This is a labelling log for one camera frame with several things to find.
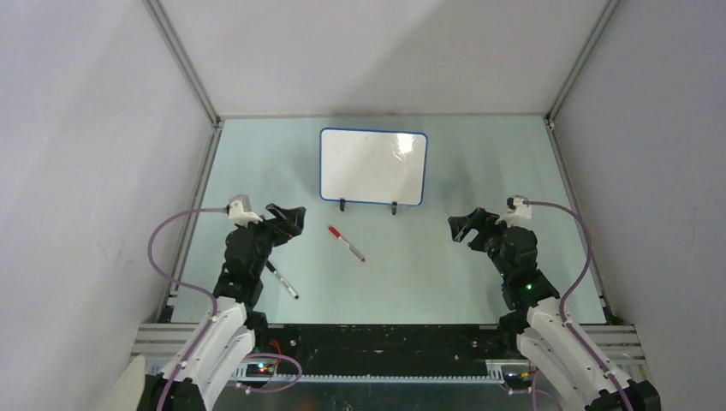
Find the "black whiteboard marker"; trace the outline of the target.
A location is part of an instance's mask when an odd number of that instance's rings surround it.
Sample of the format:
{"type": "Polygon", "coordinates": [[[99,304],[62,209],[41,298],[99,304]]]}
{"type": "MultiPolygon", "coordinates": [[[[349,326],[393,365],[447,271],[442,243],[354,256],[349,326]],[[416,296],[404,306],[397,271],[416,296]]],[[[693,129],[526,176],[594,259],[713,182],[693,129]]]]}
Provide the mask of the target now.
{"type": "Polygon", "coordinates": [[[270,262],[267,261],[265,264],[266,268],[273,274],[276,280],[289,292],[289,294],[295,299],[299,300],[300,295],[292,286],[292,284],[282,275],[282,273],[270,262]]]}

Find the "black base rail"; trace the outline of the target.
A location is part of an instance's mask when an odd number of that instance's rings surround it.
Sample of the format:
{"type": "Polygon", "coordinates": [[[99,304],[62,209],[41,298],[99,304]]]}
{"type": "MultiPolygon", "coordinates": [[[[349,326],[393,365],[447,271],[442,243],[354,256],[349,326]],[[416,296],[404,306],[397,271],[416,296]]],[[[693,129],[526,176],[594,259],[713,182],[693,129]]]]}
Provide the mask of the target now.
{"type": "MultiPolygon", "coordinates": [[[[152,362],[151,372],[171,360],[195,325],[147,324],[131,355],[152,362]]],[[[650,377],[632,325],[584,325],[592,340],[636,381],[650,377]]],[[[513,337],[495,325],[270,325],[263,352],[288,355],[314,382],[484,383],[505,372],[533,370],[513,337]]]]}

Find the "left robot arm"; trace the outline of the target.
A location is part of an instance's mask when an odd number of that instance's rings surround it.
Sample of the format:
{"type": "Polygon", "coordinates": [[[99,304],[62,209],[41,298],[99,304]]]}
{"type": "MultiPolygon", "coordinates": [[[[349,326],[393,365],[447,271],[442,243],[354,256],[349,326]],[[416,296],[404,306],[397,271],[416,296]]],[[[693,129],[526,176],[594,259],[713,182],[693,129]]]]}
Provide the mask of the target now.
{"type": "Polygon", "coordinates": [[[265,209],[271,217],[253,212],[244,195],[210,209],[226,215],[235,226],[225,238],[224,262],[212,290],[177,280],[156,263],[154,241],[173,217],[152,232],[147,244],[152,268],[170,283],[201,293],[210,306],[173,359],[145,378],[138,410],[211,410],[222,391],[233,385],[237,367],[269,349],[267,317],[254,309],[264,288],[261,276],[272,250],[302,234],[306,208],[270,203],[265,209]]]}

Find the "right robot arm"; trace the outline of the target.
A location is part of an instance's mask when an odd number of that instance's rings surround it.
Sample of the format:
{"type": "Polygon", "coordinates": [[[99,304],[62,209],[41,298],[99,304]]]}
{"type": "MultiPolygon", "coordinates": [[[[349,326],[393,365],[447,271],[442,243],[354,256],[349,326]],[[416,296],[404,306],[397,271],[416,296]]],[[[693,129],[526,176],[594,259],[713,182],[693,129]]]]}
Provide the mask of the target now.
{"type": "Polygon", "coordinates": [[[596,345],[539,269],[538,237],[521,226],[530,217],[530,205],[523,203],[511,206],[505,216],[477,207],[448,219],[454,242],[476,233],[468,247],[485,253],[502,279],[510,312],[498,322],[501,352],[527,358],[578,410],[661,409],[654,385],[635,381],[596,345]]]}

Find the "white blue-framed whiteboard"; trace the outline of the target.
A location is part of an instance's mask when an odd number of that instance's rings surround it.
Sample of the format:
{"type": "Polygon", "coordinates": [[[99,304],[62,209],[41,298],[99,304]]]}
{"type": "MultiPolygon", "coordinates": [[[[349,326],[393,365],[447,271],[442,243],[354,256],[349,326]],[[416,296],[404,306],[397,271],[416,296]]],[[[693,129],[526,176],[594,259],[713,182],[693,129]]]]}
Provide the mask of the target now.
{"type": "Polygon", "coordinates": [[[333,202],[420,206],[428,146],[422,132],[322,128],[318,195],[333,202]]]}

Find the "red whiteboard marker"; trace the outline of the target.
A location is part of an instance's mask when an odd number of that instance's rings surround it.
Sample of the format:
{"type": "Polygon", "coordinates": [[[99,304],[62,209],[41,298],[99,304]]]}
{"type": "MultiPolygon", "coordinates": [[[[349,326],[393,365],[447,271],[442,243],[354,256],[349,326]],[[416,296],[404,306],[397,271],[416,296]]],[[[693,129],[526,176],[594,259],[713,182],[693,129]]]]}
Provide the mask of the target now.
{"type": "Polygon", "coordinates": [[[351,244],[335,227],[328,226],[329,232],[337,238],[338,241],[342,242],[345,247],[361,262],[366,262],[366,257],[358,250],[353,244],[351,244]]]}

